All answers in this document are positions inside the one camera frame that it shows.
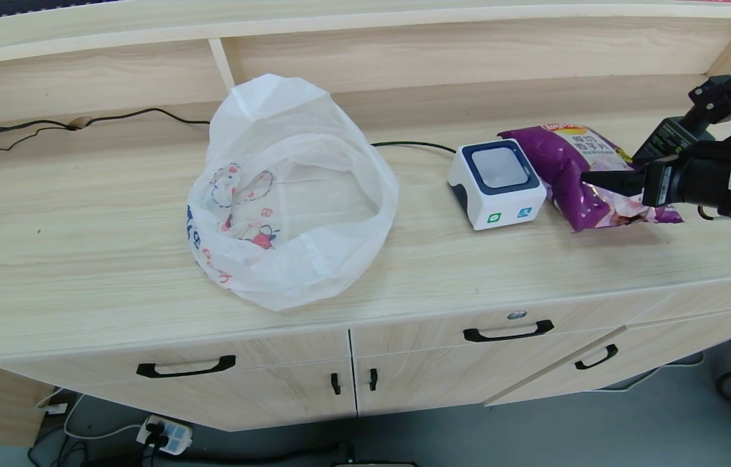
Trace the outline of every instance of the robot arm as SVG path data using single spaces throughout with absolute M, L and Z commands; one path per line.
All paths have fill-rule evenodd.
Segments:
M 731 136 L 715 141 L 709 125 L 731 120 L 731 76 L 710 77 L 689 93 L 694 106 L 656 127 L 633 163 L 638 171 L 584 172 L 582 181 L 652 207 L 690 203 L 731 217 Z

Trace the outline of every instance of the drawer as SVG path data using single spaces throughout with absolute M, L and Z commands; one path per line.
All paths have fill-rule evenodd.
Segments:
M 366 326 L 351 331 L 354 357 L 527 339 L 550 333 L 618 328 L 655 304 L 655 294 L 612 293 L 513 305 L 487 313 Z
M 731 279 L 675 287 L 674 293 L 633 319 L 653 322 L 731 310 Z
M 629 325 L 503 391 L 487 405 L 606 387 L 731 338 L 731 311 L 659 325 Z
M 155 372 L 201 372 L 216 366 L 236 370 L 350 358 L 348 332 L 324 331 L 293 336 L 164 348 L 140 352 L 101 353 L 16 361 L 0 367 L 53 385 L 140 381 L 139 369 Z

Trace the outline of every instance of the floor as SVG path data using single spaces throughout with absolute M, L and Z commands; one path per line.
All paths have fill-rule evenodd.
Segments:
M 698 355 L 685 358 L 696 361 Z M 420 467 L 731 467 L 731 405 L 714 391 L 714 379 L 731 370 L 731 344 L 706 351 L 700 366 L 666 367 L 632 390 L 581 393 L 499 405 L 418 411 L 226 433 L 195 426 L 190 452 L 232 457 L 273 455 L 306 446 L 349 440 L 357 459 L 415 461 Z M 99 434 L 145 413 L 86 398 L 72 431 Z M 56 458 L 55 435 L 34 455 L 41 465 Z M 92 458 L 139 449 L 134 431 L 90 441 Z M 329 467 L 341 455 L 299 459 L 284 467 Z M 27 467 L 25 449 L 0 446 L 1 467 Z M 67 467 L 80 465 L 75 454 Z M 158 466 L 193 467 L 158 459 Z

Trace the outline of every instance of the black handle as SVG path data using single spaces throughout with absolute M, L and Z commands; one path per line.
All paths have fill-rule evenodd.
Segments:
M 608 361 L 611 358 L 616 357 L 616 354 L 619 352 L 619 348 L 617 348 L 617 346 L 615 346 L 614 344 L 610 344 L 609 346 L 606 346 L 605 349 L 608 350 L 608 357 L 602 358 L 601 360 L 597 361 L 596 363 L 594 363 L 590 366 L 585 365 L 584 361 L 581 361 L 581 360 L 576 361 L 576 363 L 575 363 L 576 369 L 587 370 L 588 368 L 593 368 L 594 366 L 601 365 L 602 363 L 605 363 L 605 361 Z
M 218 363 L 214 367 L 208 370 L 197 370 L 197 372 L 185 372 L 185 373 L 169 373 L 163 375 L 155 370 L 158 366 L 157 363 L 141 363 L 138 365 L 137 374 L 140 376 L 146 376 L 146 378 L 177 378 L 179 376 L 195 376 L 195 375 L 206 375 L 208 373 L 223 372 L 223 370 L 229 370 L 235 366 L 235 355 L 224 355 L 218 359 Z
M 330 387 L 333 388 L 333 393 L 335 395 L 338 396 L 342 394 L 342 387 L 339 385 L 339 373 L 331 373 Z
M 379 375 L 377 375 L 377 369 L 371 368 L 371 382 L 369 382 L 368 384 L 371 390 L 377 390 L 377 379 L 379 379 Z
M 477 328 L 464 329 L 463 338 L 469 342 L 497 342 L 497 341 L 511 341 L 513 339 L 523 339 L 524 337 L 533 337 L 546 334 L 547 332 L 555 329 L 553 322 L 549 319 L 542 319 L 535 323 L 535 332 L 529 332 L 529 334 L 519 334 L 517 336 L 504 336 L 504 337 L 485 337 L 481 336 L 481 332 Z

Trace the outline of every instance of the wooden shelf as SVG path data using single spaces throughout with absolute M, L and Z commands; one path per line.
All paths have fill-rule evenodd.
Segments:
M 661 118 L 685 112 L 686 90 L 702 79 L 531 80 L 358 91 L 336 100 L 369 141 L 457 146 L 567 121 L 591 125 L 632 152 Z M 173 110 L 195 117 L 213 107 Z M 381 152 L 400 180 L 400 206 L 371 268 L 336 298 L 273 313 L 218 289 L 191 259 L 184 204 L 206 145 L 201 128 L 143 115 L 49 131 L 0 153 L 0 361 L 493 311 L 731 277 L 731 222 L 702 222 L 682 207 L 685 224 L 572 234 L 547 206 L 537 221 L 477 233 L 446 189 L 450 154 L 394 147 Z
M 731 3 L 677 0 L 152 0 L 0 18 L 0 62 L 122 45 L 531 18 L 725 18 Z

